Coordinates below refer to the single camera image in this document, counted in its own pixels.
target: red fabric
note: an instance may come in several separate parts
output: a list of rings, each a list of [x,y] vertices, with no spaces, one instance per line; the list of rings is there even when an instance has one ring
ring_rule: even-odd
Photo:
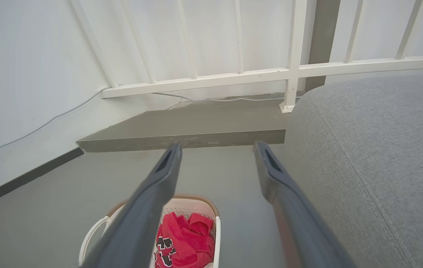
[[[203,268],[213,261],[213,221],[193,213],[190,219],[175,213],[163,217],[157,233],[156,268]]]

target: stitching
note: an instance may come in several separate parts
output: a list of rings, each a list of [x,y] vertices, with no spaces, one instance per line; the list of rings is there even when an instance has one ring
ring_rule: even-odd
[[[324,122],[324,124],[326,125],[326,128],[329,130],[329,133],[332,135],[332,137],[333,137],[333,139],[334,139],[334,141],[336,142],[336,144],[337,144],[337,147],[341,150],[341,152],[343,153],[343,155],[346,157],[346,160],[348,161],[348,163],[349,163],[349,165],[351,166],[351,168],[352,168],[352,170],[355,172],[355,174],[357,175],[357,176],[354,176],[353,175],[353,177],[356,179],[356,181],[357,181],[357,184],[359,185],[359,187],[360,187],[360,189],[361,189],[361,191],[362,191],[362,193],[364,194],[364,196],[365,196],[365,199],[367,199],[367,201],[368,201],[368,203],[369,203],[369,205],[370,205],[370,207],[371,207],[371,209],[372,209],[372,211],[373,211],[373,213],[375,214],[375,216],[377,217],[377,219],[379,220],[379,223],[380,223],[380,225],[382,226],[382,228],[384,229],[384,232],[385,232],[385,234],[387,235],[387,238],[390,240],[390,242],[392,243],[392,247],[394,248],[394,250],[395,250],[395,252],[397,253],[397,256],[399,257],[399,259],[400,259],[400,261],[402,262],[402,264],[404,265],[404,267],[407,267],[407,265],[405,264],[405,262],[404,262],[404,260],[402,259],[402,256],[400,256],[400,253],[399,253],[399,251],[398,251],[398,249],[397,249],[397,247],[395,246],[395,244],[394,244],[394,240],[392,239],[392,238],[390,238],[390,236],[389,236],[389,234],[388,234],[388,232],[387,232],[387,230],[386,230],[386,228],[385,228],[385,226],[384,226],[384,224],[382,223],[382,221],[380,220],[380,217],[377,215],[377,212],[375,211],[375,209],[373,208],[373,205],[372,205],[372,203],[371,203],[371,201],[369,200],[369,198],[368,198],[368,196],[367,196],[367,194],[365,193],[365,191],[364,191],[364,189],[363,189],[363,187],[362,187],[362,185],[361,185],[361,183],[363,184],[363,186],[364,186],[364,188],[365,188],[365,190],[368,192],[368,194],[370,195],[370,198],[372,199],[372,201],[373,201],[373,203],[374,203],[374,205],[377,207],[377,209],[382,209],[382,206],[380,205],[380,203],[378,203],[378,201],[376,202],[376,198],[375,197],[373,197],[372,196],[372,192],[370,191],[370,189],[365,185],[365,182],[364,182],[364,180],[363,180],[363,178],[362,178],[362,175],[356,170],[356,168],[354,167],[354,165],[352,164],[352,162],[351,162],[351,160],[349,159],[349,157],[347,156],[347,154],[344,152],[344,149],[341,147],[341,145],[339,144],[339,142],[337,141],[337,139],[336,139],[336,137],[334,136],[334,133],[331,131],[331,127],[329,127],[329,124],[327,123],[327,121],[324,119],[324,117],[322,116],[322,114],[321,114],[321,112],[319,111],[319,109],[318,109],[318,107],[317,107],[317,105],[314,103],[314,100],[312,99],[312,97],[311,97],[311,95],[309,94],[309,100],[312,102],[312,105],[314,106],[314,109],[317,111],[317,113],[319,114],[319,117],[321,117],[321,119],[322,119],[322,121]],[[394,229],[394,231],[395,231],[395,233],[396,233],[396,235],[397,235],[397,237],[400,239],[400,236],[398,236],[398,233],[397,233],[397,230],[395,230],[395,227],[393,226],[393,224],[392,224],[392,222],[390,222],[390,224],[392,225],[392,227],[393,227],[393,229]],[[405,244],[403,243],[403,241],[402,241],[402,239],[400,239],[400,241],[402,242],[402,244],[404,245],[404,247],[405,247],[405,249],[407,250],[407,247],[405,246]],[[412,258],[412,255],[408,252],[408,250],[407,250],[407,254],[410,256],[410,258],[412,259],[412,261],[413,261],[413,263],[415,264],[415,261],[413,260],[413,258]]]

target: white cable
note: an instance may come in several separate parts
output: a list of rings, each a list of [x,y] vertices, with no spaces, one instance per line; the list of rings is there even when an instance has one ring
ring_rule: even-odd
[[[260,101],[270,101],[270,100],[282,100],[284,98],[272,98],[272,99],[247,99],[247,98],[237,98],[237,99],[231,99],[231,100],[218,100],[218,99],[201,99],[201,100],[194,100],[194,99],[190,99],[184,96],[179,96],[179,95],[173,95],[173,94],[167,94],[167,93],[152,93],[152,94],[157,94],[157,95],[165,95],[165,96],[171,96],[171,97],[177,97],[177,98],[183,98],[186,100],[189,100],[191,102],[206,102],[206,101],[212,101],[212,102],[234,102],[234,101],[238,101],[238,100],[244,100],[244,101],[252,101],[252,102],[260,102]]]
[[[62,117],[63,115],[68,114],[68,113],[70,113],[70,112],[74,111],[75,109],[77,109],[77,108],[81,107],[82,105],[85,105],[85,104],[86,104],[86,103],[88,103],[90,100],[92,100],[94,97],[96,97],[97,95],[99,95],[99,93],[101,93],[102,91],[104,91],[104,90],[106,90],[106,89],[108,89],[108,88],[103,88],[103,89],[101,89],[101,90],[97,91],[94,95],[92,95],[92,97],[88,98],[85,102],[82,102],[80,105],[77,105],[76,107],[74,107],[74,108],[72,108],[72,109],[70,109],[70,110],[67,110],[66,112],[63,112],[62,114],[60,114],[60,115],[57,115],[57,116],[53,117],[51,120],[47,121],[47,122],[46,122],[46,124],[43,124],[41,127],[38,127],[37,129],[35,129],[34,131],[30,132],[29,134],[26,134],[26,135],[22,136],[21,138],[15,139],[14,141],[9,142],[9,143],[7,143],[7,144],[3,144],[2,146],[0,146],[0,149],[1,149],[1,148],[3,148],[3,147],[5,147],[5,146],[8,146],[8,145],[10,145],[10,144],[12,144],[12,143],[15,143],[15,142],[17,142],[17,141],[19,141],[19,140],[22,140],[22,139],[24,139],[24,138],[26,138],[26,137],[30,136],[31,134],[34,134],[36,131],[38,131],[38,130],[42,129],[43,127],[46,127],[46,125],[47,125],[47,124],[49,124],[49,123],[53,122],[53,120],[54,120],[54,119],[56,119],[56,118],[58,118],[58,117]],[[284,99],[284,98],[273,98],[273,99],[258,99],[258,100],[254,100],[254,99],[247,99],[247,98],[237,98],[237,99],[231,99],[231,100],[217,100],[217,99],[194,100],[194,99],[190,99],[190,98],[187,98],[187,97],[183,97],[183,96],[179,96],[179,95],[173,95],[173,94],[167,94],[167,93],[152,93],[152,94],[165,95],[165,96],[171,96],[171,97],[183,98],[183,99],[189,100],[189,101],[191,101],[191,102],[205,102],[205,101],[214,101],[214,102],[232,102],[232,101],[237,101],[237,100],[246,100],[246,101],[252,101],[252,102],[259,102],[259,101],[282,100],[282,99]]]
[[[53,118],[52,118],[51,120],[49,120],[46,124],[43,124],[41,127],[38,127],[38,128],[37,128],[37,129],[35,129],[33,132],[30,132],[29,134],[26,134],[26,135],[22,136],[21,138],[15,139],[15,140],[14,140],[14,141],[12,141],[12,142],[9,142],[9,143],[7,143],[7,144],[4,144],[4,145],[0,146],[0,149],[1,149],[1,148],[3,148],[3,147],[5,147],[5,146],[8,146],[8,145],[10,145],[10,144],[12,144],[12,143],[15,143],[15,142],[17,142],[17,141],[19,141],[19,140],[22,140],[22,139],[24,139],[24,138],[26,138],[26,137],[28,137],[28,136],[30,136],[31,134],[33,134],[33,133],[35,133],[36,131],[38,131],[38,130],[42,129],[43,127],[45,127],[47,124],[51,123],[54,119],[56,119],[56,118],[58,118],[58,117],[62,117],[63,115],[68,114],[69,112],[72,112],[72,111],[74,111],[75,109],[77,109],[77,108],[81,107],[82,105],[85,105],[85,104],[86,104],[86,103],[88,103],[90,100],[92,100],[95,96],[97,96],[99,93],[101,93],[102,91],[104,91],[104,90],[106,90],[106,89],[108,89],[108,88],[103,88],[103,89],[101,89],[101,90],[97,91],[94,95],[92,95],[92,97],[88,98],[85,102],[82,102],[80,105],[78,105],[78,106],[76,106],[76,107],[74,107],[74,108],[72,108],[72,109],[68,110],[67,112],[63,112],[62,114],[60,114],[60,115],[57,115],[57,116],[53,117]]]

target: laundry basket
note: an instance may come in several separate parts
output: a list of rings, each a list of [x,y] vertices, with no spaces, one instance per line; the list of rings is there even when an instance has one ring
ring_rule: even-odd
[[[108,214],[96,222],[89,232],[86,234],[84,241],[82,241],[81,249],[79,251],[79,265],[82,265],[84,258],[86,256],[86,250],[88,244],[94,235],[94,233],[99,229],[100,226],[106,224],[103,233],[111,225],[111,222],[118,216],[121,212],[121,209],[128,200],[120,202],[118,205],[113,207],[113,209],[108,212]],[[220,235],[221,235],[221,225],[220,225],[220,216],[216,206],[210,200],[205,197],[200,197],[198,195],[174,195],[174,197],[163,206],[162,215],[160,216],[160,224],[162,224],[163,217],[169,213],[175,212],[178,216],[183,215],[186,218],[189,218],[192,213],[198,213],[204,217],[207,217],[213,220],[213,228],[210,232],[211,237],[215,241],[215,255],[213,256],[213,268],[218,268],[218,262],[220,259]],[[150,267],[153,266],[153,258],[150,263]]]

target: gray upholstery fabric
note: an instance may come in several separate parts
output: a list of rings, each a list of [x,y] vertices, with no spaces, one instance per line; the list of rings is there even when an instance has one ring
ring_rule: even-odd
[[[358,267],[423,267],[423,76],[334,83],[296,104],[285,165]]]

